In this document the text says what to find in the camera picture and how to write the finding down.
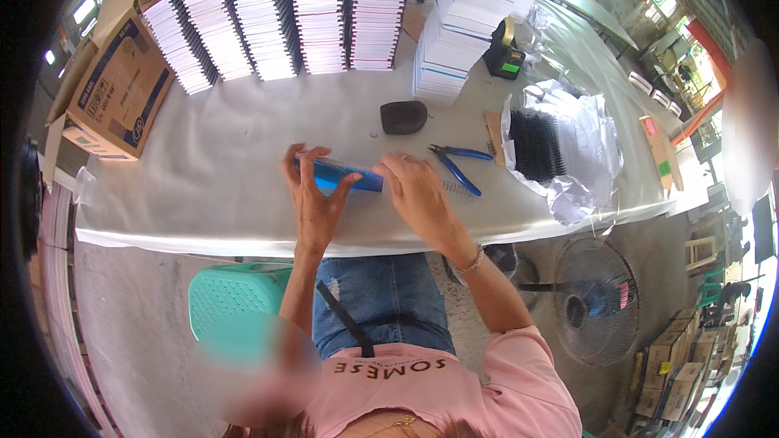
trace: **hand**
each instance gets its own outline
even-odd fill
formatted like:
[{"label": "hand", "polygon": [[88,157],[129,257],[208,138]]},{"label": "hand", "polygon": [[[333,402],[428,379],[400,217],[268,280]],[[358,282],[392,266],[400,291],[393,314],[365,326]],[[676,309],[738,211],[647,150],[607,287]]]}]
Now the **hand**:
[{"label": "hand", "polygon": [[[305,144],[292,144],[281,161],[281,169],[287,178],[287,186],[295,202],[297,219],[297,247],[295,254],[312,255],[321,258],[333,240],[338,219],[344,213],[346,196],[353,184],[362,179],[362,174],[352,172],[344,176],[333,194],[325,197],[314,181],[314,160],[329,154],[329,148],[316,147],[305,151]],[[295,155],[300,157],[300,169],[295,165]]]},{"label": "hand", "polygon": [[441,179],[429,162],[392,152],[382,156],[373,171],[389,184],[393,205],[400,216],[430,247],[460,269],[476,260],[476,244],[454,215]]}]

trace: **bracelet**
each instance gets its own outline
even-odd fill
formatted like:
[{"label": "bracelet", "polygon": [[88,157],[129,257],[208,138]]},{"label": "bracelet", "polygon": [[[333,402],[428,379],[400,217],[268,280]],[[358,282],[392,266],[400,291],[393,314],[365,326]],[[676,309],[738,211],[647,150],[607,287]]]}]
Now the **bracelet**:
[{"label": "bracelet", "polygon": [[454,268],[454,271],[458,276],[462,276],[467,272],[475,271],[479,266],[482,265],[482,260],[484,260],[484,248],[482,247],[482,244],[479,244],[476,247],[479,248],[479,253],[476,256],[476,260],[473,262],[473,264],[471,264],[470,266],[462,270],[458,268]]}]

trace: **hair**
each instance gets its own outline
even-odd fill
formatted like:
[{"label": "hair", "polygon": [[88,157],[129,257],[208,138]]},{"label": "hair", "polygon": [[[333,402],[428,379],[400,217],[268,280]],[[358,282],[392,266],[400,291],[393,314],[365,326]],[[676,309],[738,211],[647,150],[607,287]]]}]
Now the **hair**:
[{"label": "hair", "polygon": [[[409,429],[404,430],[409,438],[418,438]],[[316,438],[316,428],[311,423],[306,412],[301,412],[293,419],[280,425],[267,428],[244,428],[229,425],[222,438]],[[493,433],[484,433],[475,428],[465,419],[455,419],[447,416],[443,430],[437,438],[496,438]]]}]

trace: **blue pliers handle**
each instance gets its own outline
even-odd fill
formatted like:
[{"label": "blue pliers handle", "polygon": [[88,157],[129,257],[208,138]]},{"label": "blue pliers handle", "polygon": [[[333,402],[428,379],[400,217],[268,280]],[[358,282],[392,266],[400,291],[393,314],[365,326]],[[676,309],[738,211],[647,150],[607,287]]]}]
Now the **blue pliers handle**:
[{"label": "blue pliers handle", "polygon": [[478,159],[484,159],[486,161],[491,161],[493,159],[491,155],[487,154],[486,152],[474,151],[473,149],[452,148],[450,146],[446,146],[442,148],[441,146],[437,146],[435,144],[430,144],[430,147],[428,149],[430,149],[430,151],[432,151],[435,155],[438,156],[441,162],[443,162],[443,165],[446,166],[449,169],[449,171],[452,171],[454,177],[457,178],[457,180],[460,181],[468,191],[470,191],[477,197],[482,196],[482,192],[478,188],[476,188],[476,185],[474,185],[471,182],[471,180],[468,180],[468,178],[463,174],[463,172],[460,171],[460,168],[458,168],[457,165],[454,164],[454,162],[452,162],[452,160],[449,159],[447,155],[451,154],[453,156],[478,158]]}]

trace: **jeans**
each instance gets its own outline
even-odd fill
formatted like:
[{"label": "jeans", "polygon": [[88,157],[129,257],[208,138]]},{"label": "jeans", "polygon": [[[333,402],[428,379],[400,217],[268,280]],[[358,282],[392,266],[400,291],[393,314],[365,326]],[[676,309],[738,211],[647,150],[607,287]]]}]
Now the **jeans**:
[{"label": "jeans", "polygon": [[[316,273],[374,345],[408,343],[454,355],[443,296],[423,253],[324,259]],[[322,360],[357,340],[314,291],[312,338]]]}]

